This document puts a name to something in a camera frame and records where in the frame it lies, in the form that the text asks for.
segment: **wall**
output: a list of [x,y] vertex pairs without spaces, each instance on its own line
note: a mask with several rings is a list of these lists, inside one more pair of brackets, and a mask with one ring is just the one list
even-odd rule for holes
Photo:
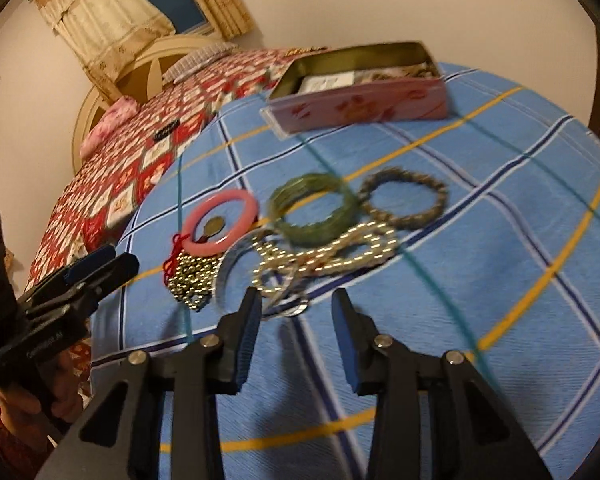
[[585,124],[595,29],[576,0],[244,0],[260,28],[243,44],[423,40],[437,60],[509,77]]
[[0,15],[0,211],[21,292],[53,206],[71,181],[75,118],[91,85],[35,4]]

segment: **pearl necklace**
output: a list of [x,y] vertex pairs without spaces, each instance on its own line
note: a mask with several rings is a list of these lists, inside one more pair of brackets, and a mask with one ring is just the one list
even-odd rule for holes
[[[364,245],[367,250],[357,256],[343,258],[337,254],[350,247]],[[253,247],[262,256],[262,261],[254,269],[251,282],[263,296],[279,294],[282,286],[265,285],[265,275],[275,272],[291,276],[294,282],[310,276],[343,274],[353,270],[376,267],[395,254],[398,240],[395,229],[385,222],[363,222],[340,235],[330,244],[317,249],[294,253],[277,247],[273,242],[256,240]]]

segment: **beaded bracelet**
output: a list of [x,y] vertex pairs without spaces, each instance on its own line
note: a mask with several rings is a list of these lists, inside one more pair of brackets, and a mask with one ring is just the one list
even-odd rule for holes
[[[371,193],[385,182],[414,182],[427,186],[435,191],[438,195],[436,203],[430,209],[419,213],[407,216],[396,216],[388,211],[377,209],[371,205]],[[436,218],[438,218],[445,210],[446,199],[448,197],[448,189],[444,182],[441,182],[432,176],[425,173],[417,173],[416,171],[407,171],[402,168],[385,168],[368,176],[358,192],[358,199],[362,202],[363,209],[376,221],[386,222],[396,229],[416,230],[422,229]]]
[[[343,203],[326,220],[304,226],[283,220],[285,213],[300,199],[313,193],[330,191],[340,193]],[[307,173],[292,178],[277,188],[269,199],[269,218],[276,229],[293,245],[300,247],[320,247],[335,240],[357,223],[359,212],[356,195],[341,179],[328,173]]]

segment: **blue plaid bedspread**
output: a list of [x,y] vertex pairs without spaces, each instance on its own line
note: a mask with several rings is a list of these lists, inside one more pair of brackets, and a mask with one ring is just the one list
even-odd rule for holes
[[[291,177],[333,171],[356,190],[369,172],[402,166],[447,182],[447,211],[424,230],[402,232],[402,251],[381,267],[315,282],[302,316],[263,323],[242,393],[219,397],[227,478],[364,477],[375,399],[355,397],[344,377],[330,313],[332,291],[344,286],[381,332],[411,349],[473,352],[554,478],[567,479],[600,436],[600,142],[511,81],[443,69],[453,109],[444,121],[356,124],[282,141],[260,116],[262,95],[223,107],[120,241],[118,251],[140,259],[141,274],[93,317],[96,390],[132,350],[179,350],[224,314],[213,302],[190,312],[162,284],[171,237],[200,201],[244,188],[264,216],[269,195]],[[433,200],[407,184],[385,184],[374,195],[377,206],[399,214]],[[315,221],[338,202],[326,195],[289,218]],[[240,209],[229,203],[210,215],[231,223]],[[256,261],[247,254],[232,271],[229,310]],[[170,423],[166,415],[163,479]]]

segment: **screw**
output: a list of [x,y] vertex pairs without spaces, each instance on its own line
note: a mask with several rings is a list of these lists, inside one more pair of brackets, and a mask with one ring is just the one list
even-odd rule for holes
[[146,361],[146,352],[142,350],[136,350],[129,354],[129,362],[133,365],[141,365]]
[[387,334],[378,334],[374,338],[374,343],[378,348],[388,348],[394,344],[394,338]]
[[464,363],[464,356],[458,350],[451,350],[446,353],[446,360],[449,364],[460,365]]
[[213,348],[220,344],[220,338],[216,334],[205,335],[202,339],[200,339],[200,344],[204,348]]

